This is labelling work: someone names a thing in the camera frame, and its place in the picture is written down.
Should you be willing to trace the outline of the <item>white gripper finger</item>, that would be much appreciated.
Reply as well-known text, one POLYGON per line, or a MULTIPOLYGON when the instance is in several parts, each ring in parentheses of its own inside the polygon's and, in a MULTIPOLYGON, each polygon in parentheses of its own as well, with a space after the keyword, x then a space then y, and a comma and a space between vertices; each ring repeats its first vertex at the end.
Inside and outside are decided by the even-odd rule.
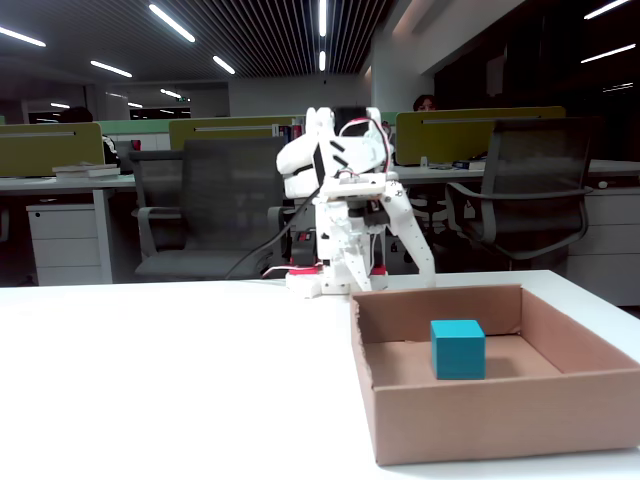
POLYGON ((399 238, 418 268, 420 285, 434 288, 436 286, 434 256, 399 181, 388 180, 385 183, 382 204, 389 217, 389 230, 399 238))
POLYGON ((372 290, 372 236, 361 217, 350 217, 346 201, 315 204, 317 255, 322 292, 372 290))

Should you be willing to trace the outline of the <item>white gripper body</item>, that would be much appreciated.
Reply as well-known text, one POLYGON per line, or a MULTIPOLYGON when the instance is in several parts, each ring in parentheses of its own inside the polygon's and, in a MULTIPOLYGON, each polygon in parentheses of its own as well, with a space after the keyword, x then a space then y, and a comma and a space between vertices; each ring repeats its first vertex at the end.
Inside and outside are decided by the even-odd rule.
POLYGON ((384 131, 364 136, 336 136, 319 133, 314 152, 317 177, 337 177, 340 171, 353 175, 382 173, 389 170, 391 145, 384 131))

